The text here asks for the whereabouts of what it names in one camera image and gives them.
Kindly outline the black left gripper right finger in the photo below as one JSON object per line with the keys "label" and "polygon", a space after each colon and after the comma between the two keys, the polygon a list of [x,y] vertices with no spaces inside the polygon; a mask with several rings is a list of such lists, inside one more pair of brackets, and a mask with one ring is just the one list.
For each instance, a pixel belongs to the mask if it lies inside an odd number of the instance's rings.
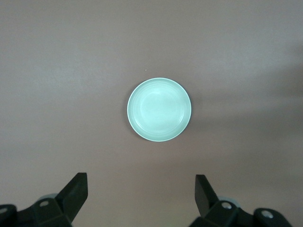
{"label": "black left gripper right finger", "polygon": [[205,175],[196,175],[195,201],[200,213],[192,227],[252,227],[253,216],[234,202],[220,200]]}

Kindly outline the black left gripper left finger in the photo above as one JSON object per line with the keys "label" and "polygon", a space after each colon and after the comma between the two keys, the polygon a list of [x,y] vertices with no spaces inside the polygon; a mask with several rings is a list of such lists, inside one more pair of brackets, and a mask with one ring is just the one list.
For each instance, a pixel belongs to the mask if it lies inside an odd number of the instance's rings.
{"label": "black left gripper left finger", "polygon": [[86,173],[77,173],[53,198],[43,198],[18,212],[19,227],[71,227],[88,197]]}

